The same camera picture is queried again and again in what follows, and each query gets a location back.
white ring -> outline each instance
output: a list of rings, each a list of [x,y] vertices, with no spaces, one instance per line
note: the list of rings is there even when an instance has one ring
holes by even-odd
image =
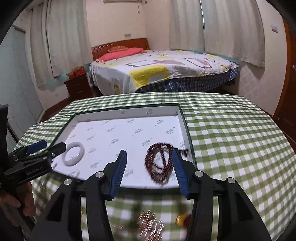
[[[69,150],[71,150],[72,148],[74,147],[79,147],[79,153],[76,157],[72,157],[70,158],[69,160],[66,161],[66,154],[68,153]],[[72,142],[71,144],[69,144],[67,146],[67,149],[66,151],[63,153],[63,156],[62,156],[62,159],[63,159],[63,163],[66,165],[66,166],[74,166],[76,165],[78,162],[81,161],[82,157],[84,155],[84,147],[83,145],[80,143],[80,142]]]

wooden headboard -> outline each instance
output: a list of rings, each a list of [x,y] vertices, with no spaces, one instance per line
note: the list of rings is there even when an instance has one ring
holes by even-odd
[[[149,44],[147,38],[142,39],[128,39],[117,41],[113,43],[103,44],[91,48],[93,54],[93,59],[96,61],[98,58],[102,57],[104,54],[108,53],[108,50],[116,46],[126,46],[128,48],[143,48],[144,50],[149,49]]]

gingham tablecloth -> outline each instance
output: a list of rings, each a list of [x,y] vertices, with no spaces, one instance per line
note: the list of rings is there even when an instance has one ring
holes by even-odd
[[[31,127],[18,143],[45,139],[48,145],[74,113],[111,107],[180,103],[189,127],[198,169],[213,178],[234,177],[253,202],[272,240],[296,212],[296,155],[274,121],[248,99],[210,93],[140,93],[75,101],[48,121]],[[37,214],[63,180],[47,174],[32,182]],[[163,240],[184,240],[186,230],[175,225],[178,214],[192,210],[181,195],[118,196],[106,202],[111,224],[135,228],[138,215],[151,209],[165,223]],[[86,213],[85,200],[82,211]],[[86,216],[83,237],[88,240]],[[214,200],[212,240],[217,240],[218,201]],[[114,231],[116,240],[138,240],[137,234]]]

air conditioner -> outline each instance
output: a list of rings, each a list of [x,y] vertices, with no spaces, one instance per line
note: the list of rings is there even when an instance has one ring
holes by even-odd
[[[103,0],[104,3],[110,2],[142,2],[142,0]]]

nightstand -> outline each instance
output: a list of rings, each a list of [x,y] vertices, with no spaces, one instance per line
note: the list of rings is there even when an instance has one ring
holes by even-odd
[[[65,85],[72,101],[93,97],[86,73],[66,81]]]

